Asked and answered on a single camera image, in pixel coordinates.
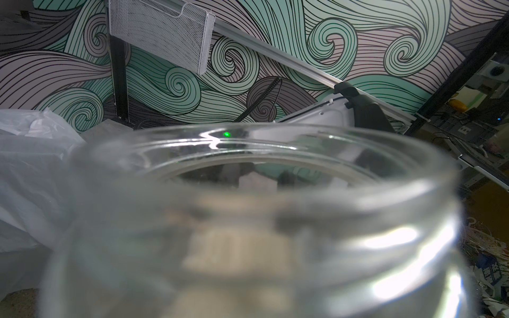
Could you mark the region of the jar with beige lid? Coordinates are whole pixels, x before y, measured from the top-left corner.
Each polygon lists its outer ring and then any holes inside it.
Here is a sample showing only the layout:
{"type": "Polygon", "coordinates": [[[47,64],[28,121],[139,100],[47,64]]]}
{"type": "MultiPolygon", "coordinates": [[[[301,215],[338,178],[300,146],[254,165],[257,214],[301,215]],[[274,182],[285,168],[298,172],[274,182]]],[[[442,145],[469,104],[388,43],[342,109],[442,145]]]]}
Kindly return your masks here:
{"type": "Polygon", "coordinates": [[[475,317],[452,160],[304,124],[161,127],[70,159],[41,317],[475,317]]]}

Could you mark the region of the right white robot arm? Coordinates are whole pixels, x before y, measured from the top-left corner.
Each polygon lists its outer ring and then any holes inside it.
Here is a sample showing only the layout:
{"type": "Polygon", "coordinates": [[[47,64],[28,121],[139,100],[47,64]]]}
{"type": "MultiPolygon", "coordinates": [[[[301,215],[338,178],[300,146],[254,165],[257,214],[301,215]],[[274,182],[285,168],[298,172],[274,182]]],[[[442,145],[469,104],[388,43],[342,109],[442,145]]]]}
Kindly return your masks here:
{"type": "Polygon", "coordinates": [[[338,83],[323,101],[287,115],[277,123],[357,127],[393,133],[394,128],[374,98],[348,82],[338,83]]]}

